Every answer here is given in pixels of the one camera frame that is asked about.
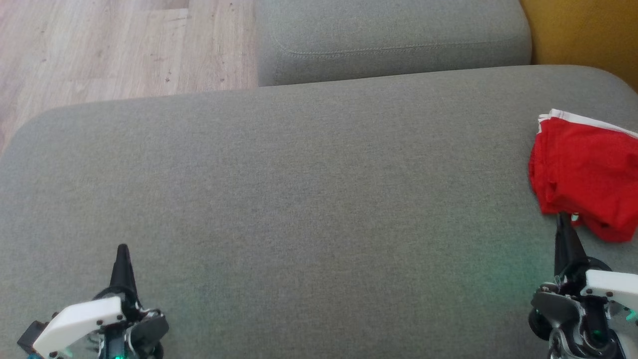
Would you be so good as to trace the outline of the right gripper with white cover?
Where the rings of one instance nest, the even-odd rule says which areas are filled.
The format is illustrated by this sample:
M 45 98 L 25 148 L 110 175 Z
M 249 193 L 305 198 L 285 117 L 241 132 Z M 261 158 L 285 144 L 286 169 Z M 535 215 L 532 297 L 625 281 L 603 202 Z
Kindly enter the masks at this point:
M 572 225 L 557 214 L 554 279 L 533 294 L 528 324 L 548 343 L 549 359 L 635 359 L 637 341 L 613 328 L 613 317 L 637 321 L 637 275 L 588 258 Z

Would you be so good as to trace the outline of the left gripper with green light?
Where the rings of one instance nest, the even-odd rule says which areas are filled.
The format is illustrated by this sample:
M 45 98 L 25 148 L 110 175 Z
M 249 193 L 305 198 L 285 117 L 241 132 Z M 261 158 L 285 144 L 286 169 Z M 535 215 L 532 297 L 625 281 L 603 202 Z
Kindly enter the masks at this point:
M 120 244 L 110 277 L 110 293 L 123 287 L 126 297 L 138 300 L 137 285 L 128 245 Z M 123 296 L 70 305 L 48 323 L 34 322 L 32 357 L 70 358 L 70 346 L 86 339 L 99 359 L 163 359 L 162 338 L 169 324 L 159 309 L 128 304 Z

